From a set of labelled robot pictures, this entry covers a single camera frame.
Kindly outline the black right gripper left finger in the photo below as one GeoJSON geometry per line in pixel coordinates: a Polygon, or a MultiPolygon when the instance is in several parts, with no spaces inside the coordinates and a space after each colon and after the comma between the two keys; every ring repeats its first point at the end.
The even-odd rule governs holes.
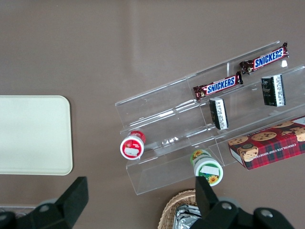
{"type": "Polygon", "coordinates": [[[89,201],[87,177],[78,177],[58,198],[33,206],[1,206],[2,229],[71,229],[89,201]]]}

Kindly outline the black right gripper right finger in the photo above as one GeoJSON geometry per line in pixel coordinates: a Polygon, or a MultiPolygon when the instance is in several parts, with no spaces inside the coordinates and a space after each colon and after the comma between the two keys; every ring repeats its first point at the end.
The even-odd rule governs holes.
{"type": "Polygon", "coordinates": [[[204,177],[196,177],[196,203],[201,213],[193,229],[292,229],[293,225],[279,211],[256,208],[247,213],[230,201],[220,201],[204,177]]]}

